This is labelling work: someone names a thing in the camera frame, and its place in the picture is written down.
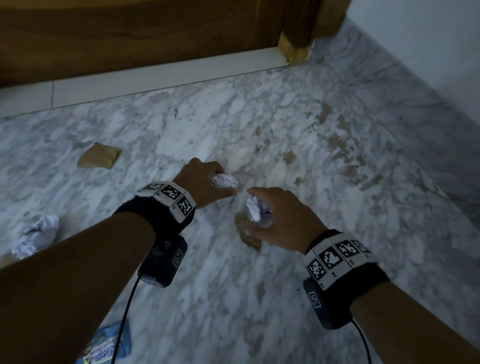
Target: forearm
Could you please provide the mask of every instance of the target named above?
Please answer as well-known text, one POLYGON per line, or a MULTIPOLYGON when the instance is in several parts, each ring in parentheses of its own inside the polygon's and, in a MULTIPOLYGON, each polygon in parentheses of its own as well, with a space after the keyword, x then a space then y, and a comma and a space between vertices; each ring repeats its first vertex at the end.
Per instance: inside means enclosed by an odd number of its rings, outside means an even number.
POLYGON ((2 359, 74 362, 154 241, 148 222, 124 212, 1 270, 2 359))
POLYGON ((391 282, 350 306, 385 364, 479 363, 479 351, 391 282))

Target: right hand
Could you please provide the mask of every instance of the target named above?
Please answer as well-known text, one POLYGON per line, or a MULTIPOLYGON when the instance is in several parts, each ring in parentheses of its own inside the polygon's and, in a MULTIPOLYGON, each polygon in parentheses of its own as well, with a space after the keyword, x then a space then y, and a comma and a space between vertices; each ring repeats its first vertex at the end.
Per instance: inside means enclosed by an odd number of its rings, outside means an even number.
POLYGON ((292 191, 284 191, 280 187, 252 187, 247 192, 268 203, 274 222, 268 228, 249 226, 244 231, 246 235, 305 254, 310 243, 328 230, 312 209, 300 202, 292 191))

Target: black cable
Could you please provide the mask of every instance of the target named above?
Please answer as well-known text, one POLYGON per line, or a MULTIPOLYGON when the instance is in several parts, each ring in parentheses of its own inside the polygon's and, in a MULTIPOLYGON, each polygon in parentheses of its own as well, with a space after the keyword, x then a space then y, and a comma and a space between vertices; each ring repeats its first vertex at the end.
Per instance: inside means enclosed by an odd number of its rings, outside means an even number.
POLYGON ((365 344, 365 350, 367 351, 367 357, 368 357, 368 364, 372 364, 372 357, 370 357, 370 350, 368 350, 368 345, 367 345, 367 341, 365 340, 365 337, 363 335, 363 332, 360 330, 360 326, 358 326, 358 324, 352 320, 352 324, 357 328, 357 330, 359 331, 360 333, 360 336, 361 336, 361 339, 363 340, 363 344, 365 344))
POLYGON ((128 309, 130 308, 130 303, 132 303, 133 294, 135 293, 135 289, 137 288, 138 282, 140 282, 140 278, 142 278, 142 275, 143 274, 138 275, 138 278, 135 281, 135 284, 133 285, 132 292, 130 293, 130 297, 128 298, 127 307, 125 307, 125 312, 123 313, 119 334, 117 335, 117 342, 115 343, 115 347, 113 348, 112 361, 110 362, 110 364, 115 364, 115 359, 117 358, 117 354, 119 352, 120 339, 123 332, 123 327, 125 326, 125 321, 127 321, 128 309))

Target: wooden door frame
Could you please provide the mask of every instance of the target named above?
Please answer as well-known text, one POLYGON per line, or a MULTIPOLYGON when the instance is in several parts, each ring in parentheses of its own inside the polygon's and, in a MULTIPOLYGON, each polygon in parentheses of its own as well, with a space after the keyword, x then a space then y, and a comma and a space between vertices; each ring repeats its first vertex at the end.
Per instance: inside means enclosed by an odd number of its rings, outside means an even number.
POLYGON ((340 29, 351 0, 287 0, 278 47, 287 61, 308 57, 316 38, 334 36, 340 29))

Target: left hand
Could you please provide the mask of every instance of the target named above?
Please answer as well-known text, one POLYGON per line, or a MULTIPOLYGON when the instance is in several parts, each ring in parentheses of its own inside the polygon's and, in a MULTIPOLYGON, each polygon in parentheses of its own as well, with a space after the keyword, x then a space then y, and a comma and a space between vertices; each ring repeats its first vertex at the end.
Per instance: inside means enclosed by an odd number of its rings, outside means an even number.
POLYGON ((212 177, 217 173, 225 173, 220 163, 203 163, 200 159, 193 158, 183 166, 173 181, 192 195, 197 203, 197 208, 203 208, 221 198, 232 197, 237 194, 237 189, 232 187, 217 188, 212 186, 212 177))

